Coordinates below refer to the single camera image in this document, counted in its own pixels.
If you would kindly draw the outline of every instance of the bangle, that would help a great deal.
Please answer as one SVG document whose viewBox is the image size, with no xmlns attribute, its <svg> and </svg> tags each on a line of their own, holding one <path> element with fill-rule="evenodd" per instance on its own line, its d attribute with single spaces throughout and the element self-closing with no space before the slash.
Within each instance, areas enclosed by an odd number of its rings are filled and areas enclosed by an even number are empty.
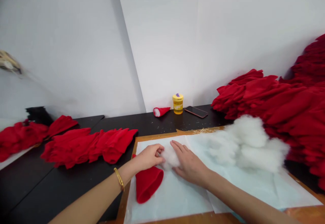
<svg viewBox="0 0 325 224">
<path fill-rule="evenodd" d="M 117 170 L 116 168 L 114 168 L 114 171 L 115 171 L 115 173 L 116 173 L 116 175 L 117 175 L 118 182 L 119 182 L 120 185 L 121 185 L 121 191 L 124 192 L 124 185 L 123 185 L 122 178 L 121 178 L 121 176 L 120 176 L 120 174 L 119 174 L 119 172 L 118 172 L 118 170 Z"/>
</svg>

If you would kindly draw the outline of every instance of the white stuffing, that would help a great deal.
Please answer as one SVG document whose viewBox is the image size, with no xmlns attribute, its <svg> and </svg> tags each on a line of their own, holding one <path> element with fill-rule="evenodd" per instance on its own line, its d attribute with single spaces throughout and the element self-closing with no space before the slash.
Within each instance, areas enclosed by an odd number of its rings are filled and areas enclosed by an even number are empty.
<svg viewBox="0 0 325 224">
<path fill-rule="evenodd" d="M 166 146 L 164 151 L 160 154 L 161 157 L 165 158 L 165 162 L 161 164 L 164 170 L 169 171 L 173 167 L 179 167 L 180 162 L 177 154 L 171 145 Z"/>
<path fill-rule="evenodd" d="M 240 139 L 240 144 L 253 147 L 262 147 L 268 140 L 268 135 L 263 128 L 263 121 L 259 117 L 243 115 L 234 121 L 234 124 L 225 128 Z"/>
<path fill-rule="evenodd" d="M 260 118 L 243 115 L 223 131 L 208 138 L 209 154 L 217 163 L 278 172 L 290 146 L 278 138 L 269 139 Z"/>
<path fill-rule="evenodd" d="M 284 159 L 285 156 L 279 150 L 271 150 L 265 147 L 254 148 L 244 145 L 238 156 L 237 166 L 276 173 L 280 170 Z"/>
<path fill-rule="evenodd" d="M 219 164 L 236 164 L 235 158 L 239 146 L 231 134 L 224 130 L 211 133 L 209 134 L 208 143 L 210 155 L 215 157 Z"/>
<path fill-rule="evenodd" d="M 160 117 L 160 111 L 158 108 L 153 109 L 153 111 L 154 111 L 156 117 Z"/>
</svg>

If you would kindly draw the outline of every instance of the black table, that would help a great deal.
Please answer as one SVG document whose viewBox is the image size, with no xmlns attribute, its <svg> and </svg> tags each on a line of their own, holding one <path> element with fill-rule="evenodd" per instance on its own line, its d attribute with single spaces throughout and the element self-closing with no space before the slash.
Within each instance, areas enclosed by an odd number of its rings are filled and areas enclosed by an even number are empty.
<svg viewBox="0 0 325 224">
<path fill-rule="evenodd" d="M 93 128 L 102 118 L 103 115 L 77 118 L 78 125 L 73 129 Z M 40 158 L 46 142 L 0 171 L 0 217 L 8 215 L 53 169 L 54 164 Z"/>
<path fill-rule="evenodd" d="M 138 129 L 137 136 L 172 133 L 179 130 L 195 130 L 202 128 L 217 127 L 232 123 L 225 120 L 224 114 L 212 110 L 210 105 L 198 106 L 197 108 L 207 111 L 206 118 L 199 118 L 188 112 L 176 115 L 173 111 L 156 118 L 153 113 L 143 113 L 129 116 L 102 119 L 92 128 L 92 133 L 101 129 L 104 131 L 118 128 Z M 64 166 L 52 169 L 31 191 L 10 211 L 4 220 L 7 223 L 47 223 L 66 206 L 78 197 L 89 191 L 98 183 L 113 173 L 114 167 L 119 167 L 131 158 L 134 140 L 127 148 L 125 154 L 117 164 L 110 165 L 102 157 L 93 163 L 75 165 L 66 170 Z M 299 164 L 289 162 L 290 171 L 299 171 Z M 101 218 L 101 221 L 114 220 L 121 201 L 120 194 Z"/>
</svg>

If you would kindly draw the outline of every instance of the black object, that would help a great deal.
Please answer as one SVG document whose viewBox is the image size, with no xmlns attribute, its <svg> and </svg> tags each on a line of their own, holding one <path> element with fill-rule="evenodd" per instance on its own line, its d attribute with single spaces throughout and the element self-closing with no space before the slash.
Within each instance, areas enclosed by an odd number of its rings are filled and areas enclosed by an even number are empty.
<svg viewBox="0 0 325 224">
<path fill-rule="evenodd" d="M 189 106 L 189 107 L 185 108 L 184 111 L 192 113 L 193 115 L 201 117 L 201 118 L 204 118 L 204 117 L 206 117 L 208 115 L 207 112 L 202 111 L 202 110 L 197 109 L 196 107 L 192 107 L 192 106 Z"/>
<path fill-rule="evenodd" d="M 46 126 L 50 126 L 53 123 L 53 119 L 44 107 L 29 107 L 26 108 L 26 111 L 29 113 L 29 121 L 35 121 L 36 123 L 44 124 Z"/>
</svg>

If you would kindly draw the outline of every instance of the red felt hat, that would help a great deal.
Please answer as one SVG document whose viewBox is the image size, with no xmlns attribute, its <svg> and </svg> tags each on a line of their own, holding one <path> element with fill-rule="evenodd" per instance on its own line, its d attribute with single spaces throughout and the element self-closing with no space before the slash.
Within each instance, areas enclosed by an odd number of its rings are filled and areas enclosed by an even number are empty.
<svg viewBox="0 0 325 224">
<path fill-rule="evenodd" d="M 136 177 L 136 201 L 139 204 L 147 202 L 159 188 L 164 171 L 153 166 L 147 170 L 141 171 Z"/>
<path fill-rule="evenodd" d="M 166 112 L 168 112 L 169 110 L 170 107 L 164 107 L 164 108 L 155 107 L 153 109 L 153 114 L 155 115 L 155 117 L 161 117 L 162 115 L 166 114 Z"/>
</svg>

